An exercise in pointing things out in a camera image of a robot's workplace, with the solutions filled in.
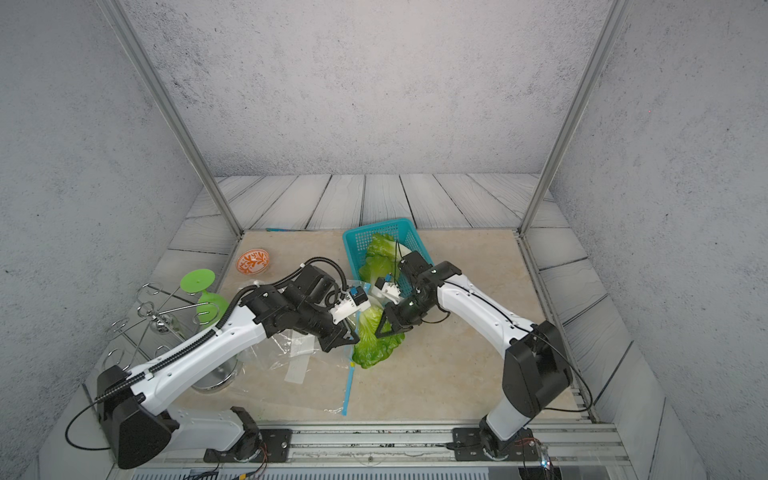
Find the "chinese cabbage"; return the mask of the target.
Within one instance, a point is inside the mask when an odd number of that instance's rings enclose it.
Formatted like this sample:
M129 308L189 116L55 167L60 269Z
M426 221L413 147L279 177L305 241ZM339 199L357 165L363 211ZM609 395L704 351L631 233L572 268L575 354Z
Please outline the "chinese cabbage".
M382 255L392 258L395 261L399 261L411 252L411 249L395 240L392 236L382 233L373 233L371 242L366 250L366 256Z
M396 262L392 258L382 255L371 255L366 257L363 265L358 270L358 274L361 281L374 285L379 278L393 275L395 270Z
M352 361L363 369L368 369L387 360L394 350L405 340L404 333L376 336L383 310L372 305L363 311L357 320L358 343L354 346Z

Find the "teal plastic basket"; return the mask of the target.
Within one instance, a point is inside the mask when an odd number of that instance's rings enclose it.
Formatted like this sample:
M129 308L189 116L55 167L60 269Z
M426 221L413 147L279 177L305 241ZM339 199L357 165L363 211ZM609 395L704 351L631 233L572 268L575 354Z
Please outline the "teal plastic basket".
M400 261L418 251L431 263L414 223L406 218L386 220L347 230L342 235L350 268L356 280L373 285L387 274L396 281L401 294L411 293L411 284L399 271Z

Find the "chinese cabbage top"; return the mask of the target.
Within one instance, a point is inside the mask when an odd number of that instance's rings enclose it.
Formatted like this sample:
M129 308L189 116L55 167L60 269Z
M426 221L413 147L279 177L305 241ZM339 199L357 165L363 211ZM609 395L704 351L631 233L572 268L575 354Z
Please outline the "chinese cabbage top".
M366 250L366 256L382 255L392 258L395 261L399 261L411 252L411 249L395 240L392 236L382 233L373 233L371 242Z

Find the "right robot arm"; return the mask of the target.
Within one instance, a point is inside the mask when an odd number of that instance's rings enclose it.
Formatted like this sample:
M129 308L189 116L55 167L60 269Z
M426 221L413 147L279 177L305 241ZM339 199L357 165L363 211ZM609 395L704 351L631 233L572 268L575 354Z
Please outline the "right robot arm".
M507 457L524 427L573 381L558 328L504 308L450 262L432 265L413 251L399 261L399 271L410 295L385 304L375 335L410 331L434 308L457 315L482 335L501 355L503 372L501 400L479 423L479 445L492 459Z

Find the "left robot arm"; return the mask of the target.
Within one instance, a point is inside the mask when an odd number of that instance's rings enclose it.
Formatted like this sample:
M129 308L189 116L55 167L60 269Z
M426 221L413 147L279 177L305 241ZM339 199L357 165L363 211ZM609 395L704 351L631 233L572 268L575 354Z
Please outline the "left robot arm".
M363 288L305 263L288 280L243 288L215 325L159 357L102 372L95 402L117 466L133 469L183 449L240 462L260 456L264 441L244 408L193 412L174 401L221 364L285 330L316 337L324 352L354 345L359 337L348 319L369 306Z

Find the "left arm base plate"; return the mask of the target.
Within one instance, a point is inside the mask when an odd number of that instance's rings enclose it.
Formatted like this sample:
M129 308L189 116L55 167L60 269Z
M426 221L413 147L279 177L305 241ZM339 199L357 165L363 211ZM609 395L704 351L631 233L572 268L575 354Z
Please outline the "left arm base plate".
M258 434L246 432L241 440L227 451L207 449L206 463L286 463L293 431L287 428L261 429Z

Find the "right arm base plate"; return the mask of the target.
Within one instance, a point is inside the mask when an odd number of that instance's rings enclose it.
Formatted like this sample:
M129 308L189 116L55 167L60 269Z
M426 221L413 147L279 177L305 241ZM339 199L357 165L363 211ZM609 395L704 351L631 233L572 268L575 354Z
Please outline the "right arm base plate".
M537 441L529 429L521 429L508 440L499 440L490 429L454 428L446 448L457 461L533 462L541 458Z

